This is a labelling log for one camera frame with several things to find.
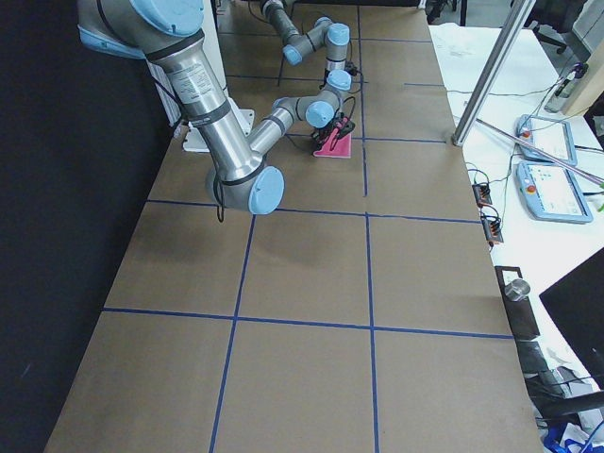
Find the office chair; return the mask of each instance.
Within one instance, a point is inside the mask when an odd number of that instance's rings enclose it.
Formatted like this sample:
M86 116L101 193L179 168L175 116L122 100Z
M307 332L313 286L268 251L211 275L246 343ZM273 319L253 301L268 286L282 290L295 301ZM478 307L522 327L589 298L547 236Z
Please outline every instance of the office chair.
M525 27L535 21L537 25L532 31L537 39L557 46L556 53L562 54L566 50L566 43L544 35L539 29L541 25L550 25L561 34L571 31L586 2L587 0L537 0L525 22Z

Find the white table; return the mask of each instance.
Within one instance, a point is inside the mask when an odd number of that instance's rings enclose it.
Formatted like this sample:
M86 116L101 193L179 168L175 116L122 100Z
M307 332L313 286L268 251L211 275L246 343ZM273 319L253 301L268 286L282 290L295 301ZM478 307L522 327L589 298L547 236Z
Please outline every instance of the white table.
M437 58L448 91L471 92L478 80L486 59L495 43L498 29L458 27L444 24L430 27ZM529 30L523 30L506 60L491 93L527 93L546 89L558 78L541 45ZM530 114L539 105L545 93L519 96L489 96L479 118L509 133L514 132L516 119ZM459 120L464 103L470 94L450 92L449 104L456 120ZM545 117L562 118L561 114ZM597 147L599 144L582 116L569 120L575 144ZM476 164L491 180L504 177L513 143L475 125L463 146L466 161ZM604 176L604 155L578 150L579 168ZM577 356L568 346L561 333L545 311L539 294L587 260L604 246L604 213L597 209L604 197L589 197L589 206L595 220L587 225L541 222L529 216L517 190L515 163L504 196L504 183L492 185L494 206L505 215L503 223L504 243L496 245L491 253L494 265L518 266L531 286L530 302L541 337L539 338L545 359L551 368L561 365L576 370L578 376L588 376ZM598 192L598 187L578 177L584 192Z

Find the chair leg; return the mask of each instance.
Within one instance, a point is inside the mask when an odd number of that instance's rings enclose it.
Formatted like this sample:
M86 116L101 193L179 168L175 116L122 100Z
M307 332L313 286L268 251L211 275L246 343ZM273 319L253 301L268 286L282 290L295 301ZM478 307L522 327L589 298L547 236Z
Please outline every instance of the chair leg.
M541 42L545 42L547 44L552 44L552 45L555 45L556 47L559 47L558 50L556 50L556 53L558 53L558 54L563 54L564 51L566 50L566 47L568 47L564 42L554 40L553 38L550 38L549 36L544 35L540 31L536 31L535 36Z

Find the blue framed tablet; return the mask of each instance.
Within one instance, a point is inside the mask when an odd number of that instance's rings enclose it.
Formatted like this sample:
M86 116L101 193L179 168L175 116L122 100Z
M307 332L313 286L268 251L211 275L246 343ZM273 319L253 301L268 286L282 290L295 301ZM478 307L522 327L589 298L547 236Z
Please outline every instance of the blue framed tablet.
M551 162L521 161L516 178L535 219L571 224L594 220L575 176L568 170Z
M516 123L516 137L543 149L555 158L571 165L577 165L577 150L570 124L567 121L522 115ZM525 146L519 145L518 147L529 160L548 161Z

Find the black curtain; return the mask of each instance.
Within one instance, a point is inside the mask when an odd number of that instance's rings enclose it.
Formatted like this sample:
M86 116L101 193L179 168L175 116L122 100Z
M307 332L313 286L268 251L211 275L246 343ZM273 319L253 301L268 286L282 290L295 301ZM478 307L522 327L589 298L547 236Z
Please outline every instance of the black curtain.
M169 128L142 61L79 43L76 0L0 14L0 452L39 452Z

